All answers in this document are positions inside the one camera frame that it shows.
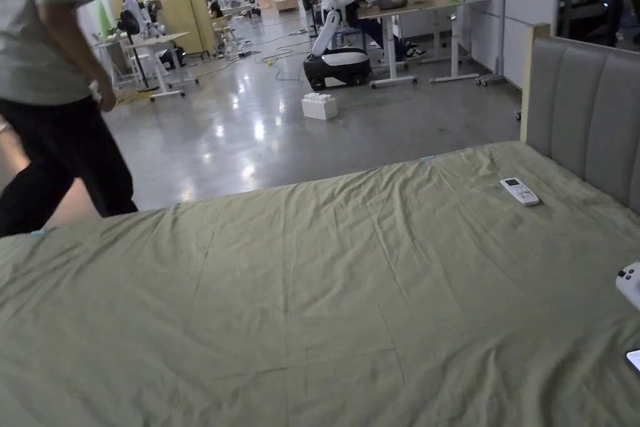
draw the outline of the gray t-shirt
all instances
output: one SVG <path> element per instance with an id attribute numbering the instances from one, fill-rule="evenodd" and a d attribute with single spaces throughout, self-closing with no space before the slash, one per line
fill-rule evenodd
<path id="1" fill-rule="evenodd" d="M 90 95 L 89 79 L 66 59 L 38 18 L 37 4 L 92 0 L 0 0 L 0 99 L 60 105 Z"/>

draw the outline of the concrete floor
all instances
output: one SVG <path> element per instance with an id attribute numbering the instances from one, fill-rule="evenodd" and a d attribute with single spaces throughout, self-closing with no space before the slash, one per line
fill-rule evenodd
<path id="1" fill-rule="evenodd" d="M 261 53 L 232 64 L 215 60 L 196 66 L 194 73 L 204 77 L 201 85 L 186 88 L 185 99 L 126 104 L 106 115 L 131 168 L 141 209 L 340 176 L 518 137 L 514 111 L 521 92 L 508 83 L 430 84 L 429 78 L 447 74 L 447 62 L 412 65 L 421 78 L 417 86 L 332 88 L 339 116 L 328 122 L 305 118 L 301 99 L 311 88 L 299 74 L 308 35 L 266 43 L 306 28 L 299 17 L 265 11 L 264 27 L 244 33 L 252 39 L 251 49 Z M 274 66 L 260 62 L 288 51 L 277 48 L 299 43 Z M 380 51 L 371 56 L 378 58 Z M 278 68 L 278 79 L 294 80 L 276 80 Z M 484 73 L 473 63 L 461 70 Z M 0 186 L 26 164 L 11 135 L 0 134 Z M 50 224 L 95 215 L 78 182 Z"/>

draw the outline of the person's hand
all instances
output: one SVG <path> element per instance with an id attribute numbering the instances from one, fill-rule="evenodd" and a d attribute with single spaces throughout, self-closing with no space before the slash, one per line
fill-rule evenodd
<path id="1" fill-rule="evenodd" d="M 118 103 L 111 80 L 109 78 L 98 81 L 98 91 L 100 92 L 100 110 L 103 112 L 111 112 L 113 107 Z"/>

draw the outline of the white controller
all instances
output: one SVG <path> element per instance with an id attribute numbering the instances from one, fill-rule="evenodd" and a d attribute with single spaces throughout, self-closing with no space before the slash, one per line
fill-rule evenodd
<path id="1" fill-rule="evenodd" d="M 516 201 L 525 207 L 536 206 L 540 199 L 534 194 L 529 187 L 519 181 L 519 179 L 511 178 L 500 181 L 502 186 L 506 188 Z"/>
<path id="2" fill-rule="evenodd" d="M 616 287 L 640 311 L 640 262 L 617 273 Z"/>

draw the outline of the caster wheel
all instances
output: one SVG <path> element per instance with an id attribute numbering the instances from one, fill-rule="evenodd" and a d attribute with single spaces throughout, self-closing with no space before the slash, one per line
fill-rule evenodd
<path id="1" fill-rule="evenodd" d="M 316 92 L 319 92 L 320 90 L 324 90 L 326 88 L 326 83 L 324 82 L 324 79 L 320 77 L 315 77 L 311 79 L 309 83 L 311 84 L 311 88 L 313 88 L 313 90 Z"/>

